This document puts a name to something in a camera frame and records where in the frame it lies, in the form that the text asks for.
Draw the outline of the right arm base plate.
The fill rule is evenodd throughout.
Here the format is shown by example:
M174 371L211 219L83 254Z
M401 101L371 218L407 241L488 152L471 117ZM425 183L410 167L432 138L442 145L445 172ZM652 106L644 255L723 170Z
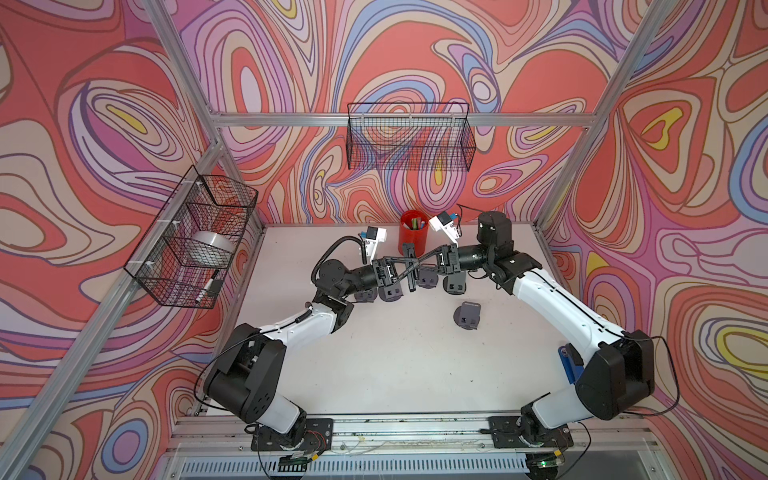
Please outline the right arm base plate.
M568 449L574 445L566 426L547 429L530 416L491 416L487 434L497 449Z

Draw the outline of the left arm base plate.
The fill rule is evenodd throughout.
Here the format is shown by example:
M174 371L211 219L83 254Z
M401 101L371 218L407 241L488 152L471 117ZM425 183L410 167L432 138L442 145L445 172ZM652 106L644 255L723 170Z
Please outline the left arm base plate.
M260 424L249 425L254 452L322 453L332 447L334 420L330 417L299 419L298 425L288 433Z

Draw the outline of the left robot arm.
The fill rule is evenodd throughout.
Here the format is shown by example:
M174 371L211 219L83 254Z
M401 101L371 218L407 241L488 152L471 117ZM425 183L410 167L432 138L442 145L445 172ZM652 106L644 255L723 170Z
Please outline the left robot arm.
M264 327L237 326L196 381L212 407L277 434L303 435L306 412L278 393L284 361L345 325L354 308L347 296L391 279L387 265L375 261L386 239L381 227L339 238L313 266L310 280L316 293L299 313Z

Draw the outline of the dark grey phone stand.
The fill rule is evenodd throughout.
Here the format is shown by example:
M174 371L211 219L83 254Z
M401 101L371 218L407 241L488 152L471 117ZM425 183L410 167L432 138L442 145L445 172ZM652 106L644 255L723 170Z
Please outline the dark grey phone stand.
M464 295L467 290L466 278L465 272L446 275L443 278L444 291L450 295Z

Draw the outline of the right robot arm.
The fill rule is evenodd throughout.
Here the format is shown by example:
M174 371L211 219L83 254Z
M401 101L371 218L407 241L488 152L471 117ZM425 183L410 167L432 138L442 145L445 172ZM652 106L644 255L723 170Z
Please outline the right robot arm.
M442 212L430 219L430 228L451 241L437 254L439 271L450 275L483 270L498 289L533 308L561 333L583 367L573 383L521 408L516 427L521 442L538 447L571 422L632 413L655 391L653 338L600 317L560 286L540 262L517 250L505 214L483 212L478 220L476 244L461 247L453 215Z

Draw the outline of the black rectangular phone holder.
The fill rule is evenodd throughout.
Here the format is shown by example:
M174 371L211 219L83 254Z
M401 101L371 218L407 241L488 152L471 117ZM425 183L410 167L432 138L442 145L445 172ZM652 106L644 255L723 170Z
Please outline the black rectangular phone holder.
M431 251L428 251L427 253L423 254L420 257L386 256L384 259L391 260L394 263L396 267L396 271L398 273L399 282L402 282L403 280L405 280L407 283L408 290L410 292L414 292L417 288L420 288L417 285L418 269L422 265L431 265L429 263L429 260L434 259L437 253L438 253L438 248L435 248L435 249L432 249Z

